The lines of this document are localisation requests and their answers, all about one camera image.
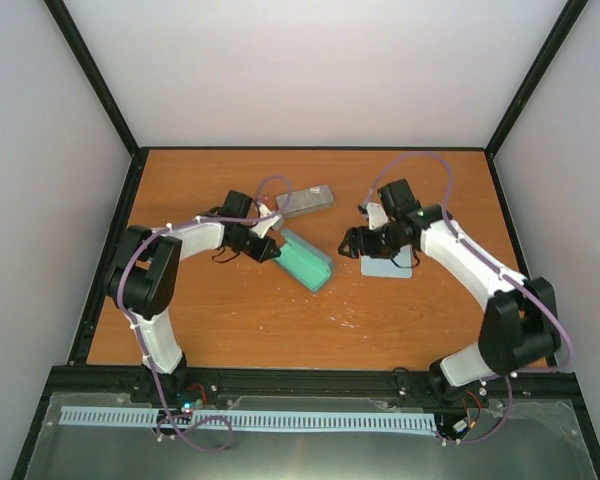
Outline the blue cleaning cloth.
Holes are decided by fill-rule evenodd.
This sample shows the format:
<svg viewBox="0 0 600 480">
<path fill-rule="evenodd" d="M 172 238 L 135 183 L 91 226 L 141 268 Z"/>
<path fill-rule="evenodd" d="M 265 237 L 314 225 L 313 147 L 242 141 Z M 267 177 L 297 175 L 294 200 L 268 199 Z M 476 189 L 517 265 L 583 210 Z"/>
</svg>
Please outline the blue cleaning cloth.
<svg viewBox="0 0 600 480">
<path fill-rule="evenodd" d="M 394 259 L 363 256 L 360 259 L 360 270 L 365 277 L 409 279 L 412 277 L 412 260 L 411 247 L 405 246 Z"/>
</svg>

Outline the blue-grey glasses case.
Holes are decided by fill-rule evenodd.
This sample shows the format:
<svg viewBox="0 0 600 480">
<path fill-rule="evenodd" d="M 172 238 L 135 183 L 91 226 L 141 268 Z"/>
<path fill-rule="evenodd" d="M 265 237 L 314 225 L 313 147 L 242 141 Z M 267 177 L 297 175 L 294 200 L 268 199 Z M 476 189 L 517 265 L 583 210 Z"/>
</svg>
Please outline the blue-grey glasses case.
<svg viewBox="0 0 600 480">
<path fill-rule="evenodd" d="M 309 291 L 315 293 L 332 278 L 334 262 L 324 252 L 289 229 L 275 262 Z"/>
</svg>

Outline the grey green-lined glasses case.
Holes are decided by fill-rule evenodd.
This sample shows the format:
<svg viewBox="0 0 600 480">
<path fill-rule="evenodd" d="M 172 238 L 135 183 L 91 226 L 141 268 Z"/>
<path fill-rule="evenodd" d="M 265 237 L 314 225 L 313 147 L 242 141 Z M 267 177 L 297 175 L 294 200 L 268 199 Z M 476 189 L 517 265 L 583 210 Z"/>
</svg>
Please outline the grey green-lined glasses case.
<svg viewBox="0 0 600 480">
<path fill-rule="evenodd" d="M 276 196 L 278 209 L 286 218 L 293 218 L 333 206 L 334 196 L 326 184 Z"/>
</svg>

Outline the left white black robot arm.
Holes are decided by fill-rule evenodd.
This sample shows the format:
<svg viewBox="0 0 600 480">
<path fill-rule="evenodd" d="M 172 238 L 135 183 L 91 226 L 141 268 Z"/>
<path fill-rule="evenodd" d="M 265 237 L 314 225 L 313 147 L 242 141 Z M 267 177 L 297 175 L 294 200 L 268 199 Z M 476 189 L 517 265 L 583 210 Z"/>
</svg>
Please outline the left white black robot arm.
<svg viewBox="0 0 600 480">
<path fill-rule="evenodd" d="M 105 275 L 105 293 L 128 319 L 143 365 L 156 373 L 152 388 L 164 401 L 177 402 L 188 390 L 188 378 L 179 371 L 186 367 L 185 354 L 169 315 L 180 263 L 226 249 L 258 263 L 275 259 L 281 249 L 269 231 L 282 220 L 281 211 L 231 190 L 221 206 L 182 224 L 132 225 L 122 234 Z"/>
</svg>

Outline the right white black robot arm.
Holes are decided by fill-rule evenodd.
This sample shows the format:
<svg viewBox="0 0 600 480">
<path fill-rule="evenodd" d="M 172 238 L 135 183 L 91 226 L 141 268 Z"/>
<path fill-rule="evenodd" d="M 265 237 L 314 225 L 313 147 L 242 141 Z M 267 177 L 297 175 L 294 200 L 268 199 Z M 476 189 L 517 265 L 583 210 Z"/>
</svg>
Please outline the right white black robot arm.
<svg viewBox="0 0 600 480">
<path fill-rule="evenodd" d="M 547 280 L 529 279 L 497 260 L 466 234 L 445 205 L 422 205 L 406 180 L 390 182 L 377 193 L 378 202 L 359 204 L 367 223 L 346 231 L 339 254 L 394 262 L 408 247 L 444 267 L 483 312 L 477 341 L 430 365 L 433 398 L 448 403 L 470 384 L 508 377 L 562 348 L 566 339 Z"/>
</svg>

